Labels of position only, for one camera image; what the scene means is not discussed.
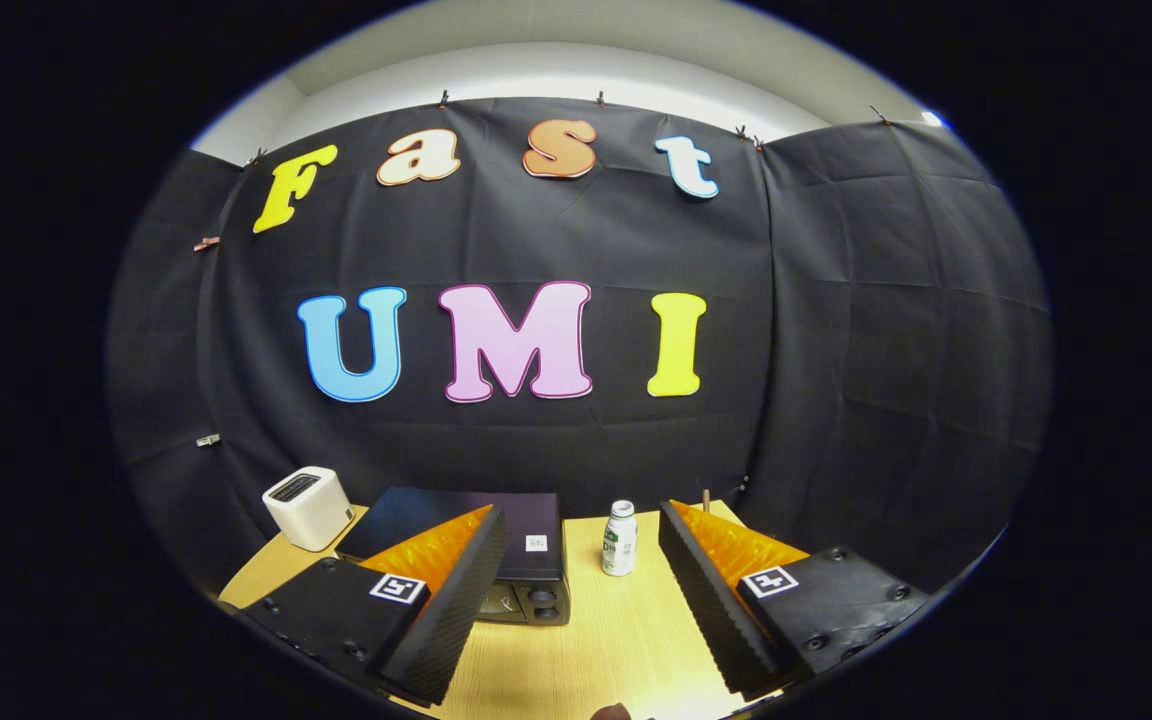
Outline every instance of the white toaster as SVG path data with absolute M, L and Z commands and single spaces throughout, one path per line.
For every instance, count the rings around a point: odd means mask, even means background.
M 296 547 L 319 552 L 353 520 L 335 470 L 301 468 L 262 495 L 278 529 Z

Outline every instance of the ceiling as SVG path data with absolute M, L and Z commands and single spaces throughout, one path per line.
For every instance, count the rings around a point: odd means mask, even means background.
M 380 18 L 300 61 L 287 77 L 316 94 L 364 73 L 448 50 L 579 41 L 699 65 L 842 124 L 920 120 L 925 106 L 794 26 L 717 0 L 433 0 Z

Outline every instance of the label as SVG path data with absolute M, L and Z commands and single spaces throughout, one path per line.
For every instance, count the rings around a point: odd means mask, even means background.
M 634 570 L 634 552 L 639 529 L 632 525 L 621 532 L 611 524 L 602 532 L 602 570 L 608 575 L 627 575 Z
M 785 592 L 790 588 L 798 588 L 799 583 L 785 568 L 768 568 L 741 578 L 746 588 L 755 591 L 755 597 L 767 597 L 778 592 Z
M 424 579 L 404 578 L 402 575 L 386 573 L 385 577 L 380 578 L 380 582 L 376 583 L 376 586 L 371 588 L 371 592 L 367 594 L 411 605 L 416 600 L 416 596 L 419 596 L 422 588 L 425 588 Z

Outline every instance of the blue letter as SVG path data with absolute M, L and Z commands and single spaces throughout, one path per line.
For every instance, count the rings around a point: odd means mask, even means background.
M 311 297 L 301 302 L 297 318 L 305 324 L 305 348 L 310 374 L 328 395 L 346 402 L 371 402 L 397 384 L 402 355 L 397 349 L 397 306 L 407 302 L 401 287 L 376 287 L 358 296 L 358 306 L 371 316 L 371 369 L 351 373 L 340 359 L 338 318 L 344 301 L 338 296 Z
M 696 149 L 690 137 L 664 137 L 657 142 L 657 150 L 664 150 L 669 158 L 669 174 L 682 191 L 696 197 L 718 195 L 718 183 L 700 177 L 700 164 L 708 165 L 708 152 Z

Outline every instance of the wooden table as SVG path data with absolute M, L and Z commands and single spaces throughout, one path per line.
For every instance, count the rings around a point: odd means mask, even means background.
M 366 511 L 354 507 L 349 526 Z M 710 503 L 710 510 L 740 523 L 722 501 Z M 602 573 L 607 518 L 563 520 L 571 623 L 544 628 L 477 621 L 444 705 L 422 708 L 392 699 L 445 720 L 589 720 L 599 707 L 617 702 L 635 720 L 690 720 L 726 717 L 750 705 L 723 687 L 660 552 L 660 511 L 639 511 L 637 520 L 637 561 L 623 578 Z M 334 556 L 334 547 L 335 541 L 324 552 L 308 552 L 278 535 L 225 585 L 220 600 L 247 607 L 316 559 Z

